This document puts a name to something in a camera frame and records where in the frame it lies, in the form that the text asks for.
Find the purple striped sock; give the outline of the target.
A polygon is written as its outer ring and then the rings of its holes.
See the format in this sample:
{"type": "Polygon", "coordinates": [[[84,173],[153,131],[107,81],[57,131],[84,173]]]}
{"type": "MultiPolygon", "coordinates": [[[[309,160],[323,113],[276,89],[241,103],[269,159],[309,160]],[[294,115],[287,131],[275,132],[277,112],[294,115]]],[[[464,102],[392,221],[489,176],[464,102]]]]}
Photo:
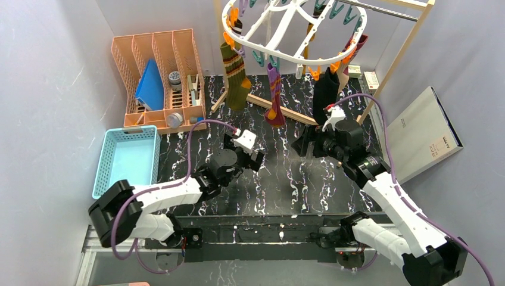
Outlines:
{"type": "Polygon", "coordinates": [[[280,109],[280,92],[282,84],[280,80],[280,73],[276,67],[271,63],[267,65],[267,76],[269,78],[270,93],[271,93],[271,107],[265,112],[265,121],[274,128],[280,128],[285,125],[285,117],[280,109]]]}

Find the green striped sock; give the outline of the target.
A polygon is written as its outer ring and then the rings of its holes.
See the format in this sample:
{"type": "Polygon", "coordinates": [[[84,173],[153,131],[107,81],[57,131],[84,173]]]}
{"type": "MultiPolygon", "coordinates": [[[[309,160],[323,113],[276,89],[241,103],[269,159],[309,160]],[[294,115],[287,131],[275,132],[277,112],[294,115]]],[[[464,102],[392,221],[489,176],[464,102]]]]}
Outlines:
{"type": "Polygon", "coordinates": [[[228,80],[226,104],[232,110],[242,110],[247,103],[251,82],[246,77],[243,58],[226,42],[220,46],[223,64],[228,80]]]}

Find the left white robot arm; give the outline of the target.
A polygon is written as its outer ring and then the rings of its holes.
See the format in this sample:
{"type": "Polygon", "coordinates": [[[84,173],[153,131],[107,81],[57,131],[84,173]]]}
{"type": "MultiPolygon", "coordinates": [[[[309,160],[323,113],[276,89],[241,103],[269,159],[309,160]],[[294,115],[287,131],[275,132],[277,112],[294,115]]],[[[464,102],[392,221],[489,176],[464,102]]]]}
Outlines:
{"type": "Polygon", "coordinates": [[[183,235],[180,223],[173,214],[157,212],[208,201],[244,170],[259,171],[264,153],[254,150],[256,139],[249,130],[225,133],[223,149],[188,179],[153,185],[131,185],[122,179],[112,184],[88,209],[102,247],[111,248],[130,238],[164,245],[176,242],[183,235]]]}

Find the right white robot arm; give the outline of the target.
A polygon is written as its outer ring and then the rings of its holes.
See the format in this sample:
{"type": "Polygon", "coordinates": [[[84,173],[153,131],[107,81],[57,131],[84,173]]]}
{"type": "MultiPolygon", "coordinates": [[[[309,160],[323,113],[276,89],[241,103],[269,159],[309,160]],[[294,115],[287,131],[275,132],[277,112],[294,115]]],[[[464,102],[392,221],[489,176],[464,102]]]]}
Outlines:
{"type": "Polygon", "coordinates": [[[341,163],[346,176],[372,197],[391,219],[400,235],[377,224],[369,215],[356,212],[341,219],[339,228],[313,238],[328,244],[358,242],[374,248],[398,266],[410,285],[445,285],[464,269],[467,250],[422,219],[422,212],[392,178],[384,159],[366,149],[363,130],[353,120],[341,120],[326,128],[305,126],[292,144],[300,157],[309,146],[315,158],[332,157],[341,163]]]}

